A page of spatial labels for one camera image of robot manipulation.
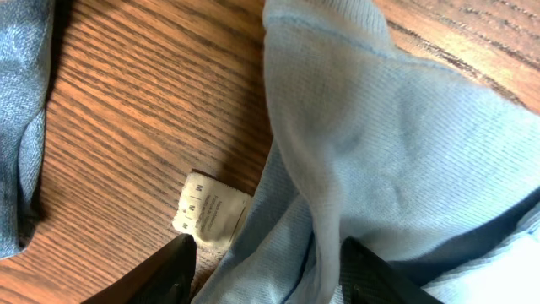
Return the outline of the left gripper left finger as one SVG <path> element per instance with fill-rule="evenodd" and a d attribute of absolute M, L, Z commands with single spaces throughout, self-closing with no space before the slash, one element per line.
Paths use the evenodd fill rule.
<path fill-rule="evenodd" d="M 181 234 L 84 304 L 185 304 L 190 301 L 197 244 Z"/>

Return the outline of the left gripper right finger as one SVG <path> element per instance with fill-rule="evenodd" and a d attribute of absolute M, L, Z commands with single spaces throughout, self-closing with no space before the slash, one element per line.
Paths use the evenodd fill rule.
<path fill-rule="evenodd" d="M 341 246 L 339 284 L 347 304 L 441 304 L 352 237 Z"/>

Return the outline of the light blue printed t-shirt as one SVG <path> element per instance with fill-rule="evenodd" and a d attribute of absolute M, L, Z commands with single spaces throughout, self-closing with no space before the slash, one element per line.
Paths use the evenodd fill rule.
<path fill-rule="evenodd" d="M 352 237 L 441 303 L 539 300 L 539 117 L 397 49 L 370 1 L 268 1 L 273 144 L 197 303 L 344 303 Z"/>

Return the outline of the folded blue denim jeans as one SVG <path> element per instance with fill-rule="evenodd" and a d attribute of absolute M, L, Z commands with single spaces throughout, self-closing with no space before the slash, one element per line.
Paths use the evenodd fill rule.
<path fill-rule="evenodd" d="M 51 75 L 52 0 L 1 2 L 1 258 L 23 252 L 39 216 L 45 103 Z"/>

